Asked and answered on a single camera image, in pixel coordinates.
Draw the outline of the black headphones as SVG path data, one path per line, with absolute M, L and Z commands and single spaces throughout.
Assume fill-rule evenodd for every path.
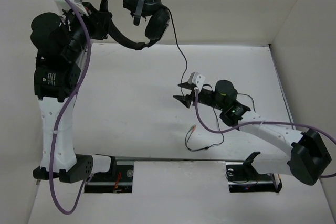
M 117 29 L 113 21 L 109 24 L 110 37 L 120 45 L 133 50 L 149 48 L 161 40 L 171 20 L 169 10 L 161 0 L 123 0 L 123 7 L 130 12 L 135 26 L 140 24 L 141 18 L 150 18 L 145 29 L 145 37 L 149 42 L 130 40 Z M 108 11 L 108 0 L 101 0 L 99 11 Z

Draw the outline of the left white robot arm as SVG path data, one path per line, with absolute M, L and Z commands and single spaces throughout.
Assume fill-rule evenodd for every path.
M 105 180 L 117 176 L 115 157 L 77 154 L 73 148 L 73 110 L 87 72 L 88 43 L 107 37 L 111 17 L 90 3 L 85 9 L 80 15 L 71 9 L 62 15 L 43 13 L 31 23 L 30 39 L 37 48 L 34 93 L 43 125 L 43 155 L 33 170 L 35 179 L 72 184 L 95 174 Z

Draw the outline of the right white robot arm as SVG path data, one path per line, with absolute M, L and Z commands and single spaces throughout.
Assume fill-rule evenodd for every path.
M 243 162 L 244 175 L 250 179 L 269 173 L 285 174 L 312 186 L 332 161 L 322 139 L 325 136 L 334 141 L 332 136 L 313 126 L 305 125 L 307 131 L 302 132 L 297 129 L 298 124 L 268 121 L 237 100 L 238 92 L 228 80 L 217 81 L 213 90 L 202 81 L 178 86 L 190 90 L 190 94 L 176 95 L 175 99 L 187 108 L 193 105 L 197 117 L 200 104 L 220 110 L 219 117 L 228 126 L 228 132 L 239 130 L 254 135 L 280 150 L 278 155 L 260 151 L 250 154 Z

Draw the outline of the aluminium rail left side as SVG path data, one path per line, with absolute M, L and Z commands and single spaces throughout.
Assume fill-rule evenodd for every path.
M 81 71 L 83 71 L 86 65 L 87 55 L 88 55 L 88 46 L 85 46 L 84 50 L 80 53 L 78 59 L 76 60 L 76 65 L 79 67 Z

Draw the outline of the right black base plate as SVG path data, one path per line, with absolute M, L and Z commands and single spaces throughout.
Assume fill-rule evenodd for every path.
M 259 174 L 243 163 L 226 164 L 225 177 L 230 193 L 280 193 L 283 188 L 278 174 Z

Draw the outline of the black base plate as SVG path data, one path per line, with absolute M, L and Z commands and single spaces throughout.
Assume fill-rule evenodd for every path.
M 230 193 L 280 193 L 283 188 L 278 174 L 259 174 L 243 163 L 226 164 L 225 177 Z
M 116 161 L 112 171 L 96 173 L 84 187 L 85 194 L 130 194 L 133 188 L 134 161 Z

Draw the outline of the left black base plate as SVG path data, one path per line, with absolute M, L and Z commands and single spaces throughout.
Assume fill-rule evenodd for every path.
M 112 171 L 96 173 L 84 187 L 85 194 L 130 194 L 133 188 L 134 161 L 116 161 Z

